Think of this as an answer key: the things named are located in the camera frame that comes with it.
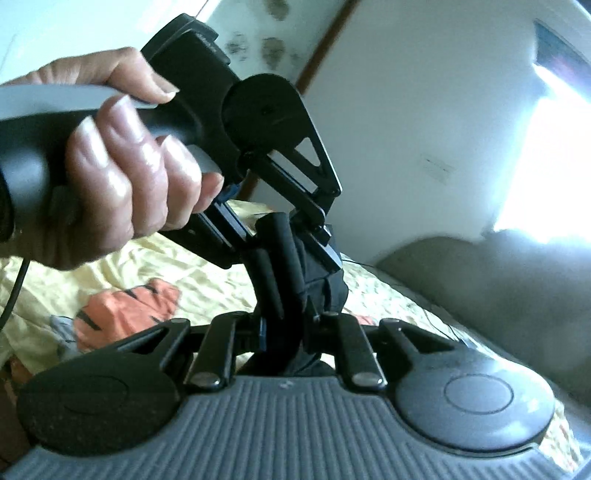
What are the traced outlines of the person's left hand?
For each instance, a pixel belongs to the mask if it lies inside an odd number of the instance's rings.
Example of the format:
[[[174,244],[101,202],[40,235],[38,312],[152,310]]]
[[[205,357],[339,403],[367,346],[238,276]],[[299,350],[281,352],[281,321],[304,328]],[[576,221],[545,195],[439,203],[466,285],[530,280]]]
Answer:
[[[178,230],[221,193],[224,179],[204,173],[175,137],[153,136],[131,100],[171,101],[178,89],[131,47],[56,59],[12,84],[108,85],[117,95],[70,135],[62,161],[79,200],[73,214],[30,228],[2,244],[21,257],[72,270],[120,250],[128,241]]]

